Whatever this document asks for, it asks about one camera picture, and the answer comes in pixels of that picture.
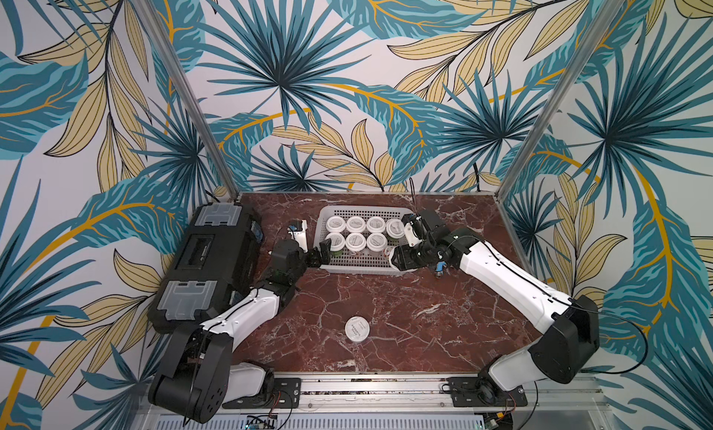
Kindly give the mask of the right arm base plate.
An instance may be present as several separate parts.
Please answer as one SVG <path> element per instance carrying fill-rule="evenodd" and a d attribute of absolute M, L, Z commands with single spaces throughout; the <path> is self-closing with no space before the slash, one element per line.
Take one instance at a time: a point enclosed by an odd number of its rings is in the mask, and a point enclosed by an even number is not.
<path fill-rule="evenodd" d="M 501 408 L 505 411 L 528 405 L 523 387 L 504 391 L 479 377 L 450 377 L 440 392 L 450 397 L 455 408 Z"/>

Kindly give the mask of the white yogurt cup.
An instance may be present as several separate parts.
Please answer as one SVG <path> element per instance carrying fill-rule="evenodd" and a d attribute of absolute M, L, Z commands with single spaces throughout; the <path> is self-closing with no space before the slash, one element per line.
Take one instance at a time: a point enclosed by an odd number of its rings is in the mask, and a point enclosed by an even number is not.
<path fill-rule="evenodd" d="M 386 229 L 386 221 L 381 216 L 371 216 L 367 220 L 367 231 L 370 234 L 381 233 L 384 234 Z"/>
<path fill-rule="evenodd" d="M 366 237 L 362 233 L 350 233 L 345 237 L 345 248 L 349 255 L 363 255 L 366 252 Z"/>
<path fill-rule="evenodd" d="M 392 218 L 386 222 L 386 235 L 394 241 L 399 241 L 405 237 L 405 225 L 399 218 Z"/>
<path fill-rule="evenodd" d="M 387 259 L 388 259 L 388 263 L 391 268 L 393 268 L 394 270 L 400 270 L 400 266 L 399 266 L 399 262 L 398 262 L 398 253 L 397 253 L 396 247 L 391 247 L 388 250 Z"/>
<path fill-rule="evenodd" d="M 346 220 L 341 216 L 330 216 L 325 223 L 328 233 L 343 234 L 346 231 Z"/>
<path fill-rule="evenodd" d="M 332 258 L 341 257 L 345 251 L 345 236 L 339 232 L 330 232 L 326 240 L 330 242 L 330 252 Z"/>
<path fill-rule="evenodd" d="M 382 233 L 375 232 L 366 238 L 366 244 L 372 255 L 384 255 L 388 246 L 388 239 Z"/>
<path fill-rule="evenodd" d="M 361 216 L 351 216 L 346 222 L 346 230 L 349 233 L 364 233 L 367 229 L 367 223 Z"/>
<path fill-rule="evenodd" d="M 364 342 L 370 332 L 369 322 L 360 316 L 350 318 L 345 324 L 345 335 L 353 343 Z"/>

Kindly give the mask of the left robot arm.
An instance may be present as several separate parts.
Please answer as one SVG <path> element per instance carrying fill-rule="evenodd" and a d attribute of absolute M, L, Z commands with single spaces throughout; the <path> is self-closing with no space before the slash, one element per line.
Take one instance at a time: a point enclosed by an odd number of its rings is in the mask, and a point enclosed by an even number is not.
<path fill-rule="evenodd" d="M 292 301 L 308 268 L 332 260 L 332 239 L 308 250 L 295 239 L 276 243 L 271 261 L 247 296 L 217 317 L 178 326 L 148 392 L 153 406 L 205 424 L 237 400 L 271 404 L 280 396 L 269 368 L 242 362 L 232 369 L 234 350 Z"/>

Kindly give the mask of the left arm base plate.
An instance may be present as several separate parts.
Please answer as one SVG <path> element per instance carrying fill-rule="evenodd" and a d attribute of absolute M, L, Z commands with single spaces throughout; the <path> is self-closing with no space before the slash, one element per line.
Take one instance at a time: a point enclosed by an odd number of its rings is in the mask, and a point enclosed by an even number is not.
<path fill-rule="evenodd" d="M 301 378 L 275 378 L 267 381 L 256 395 L 226 401 L 222 408 L 225 410 L 295 409 L 300 404 L 301 387 Z"/>

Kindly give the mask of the white plastic basket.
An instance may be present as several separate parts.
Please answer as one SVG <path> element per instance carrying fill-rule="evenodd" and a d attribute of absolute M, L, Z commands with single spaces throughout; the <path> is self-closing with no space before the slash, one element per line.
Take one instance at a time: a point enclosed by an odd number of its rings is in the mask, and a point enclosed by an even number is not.
<path fill-rule="evenodd" d="M 401 207 L 332 205 L 321 209 L 314 242 L 332 243 L 323 270 L 341 274 L 397 276 L 390 255 L 407 240 L 400 225 L 412 211 Z"/>

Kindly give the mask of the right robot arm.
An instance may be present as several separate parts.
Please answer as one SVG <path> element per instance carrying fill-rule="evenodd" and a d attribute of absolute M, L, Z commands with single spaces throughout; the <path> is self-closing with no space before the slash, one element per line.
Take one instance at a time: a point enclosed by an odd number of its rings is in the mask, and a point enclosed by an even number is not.
<path fill-rule="evenodd" d="M 391 252 L 392 267 L 457 268 L 516 307 L 540 333 L 479 372 L 476 390 L 484 402 L 530 382 L 568 384 L 599 349 L 598 310 L 590 299 L 574 299 L 538 280 L 473 229 L 451 229 L 434 211 L 407 214 L 401 222 L 407 242 Z"/>

